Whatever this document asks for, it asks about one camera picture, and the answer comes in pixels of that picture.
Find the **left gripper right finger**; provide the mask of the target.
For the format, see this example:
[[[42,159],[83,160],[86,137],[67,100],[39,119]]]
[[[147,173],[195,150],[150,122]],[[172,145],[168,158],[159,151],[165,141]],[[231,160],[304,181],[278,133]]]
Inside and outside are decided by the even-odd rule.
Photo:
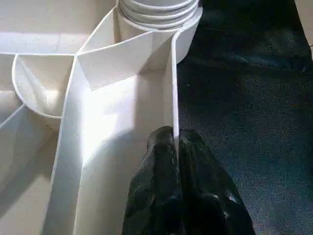
[[[180,132],[179,166],[187,235],[255,234],[235,183],[193,130]]]

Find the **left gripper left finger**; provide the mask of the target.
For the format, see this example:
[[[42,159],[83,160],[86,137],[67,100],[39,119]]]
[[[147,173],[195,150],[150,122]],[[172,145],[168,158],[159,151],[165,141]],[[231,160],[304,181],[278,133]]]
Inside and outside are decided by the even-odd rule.
[[[182,192],[173,129],[163,126],[149,135],[141,165],[131,180],[123,234],[182,233]]]

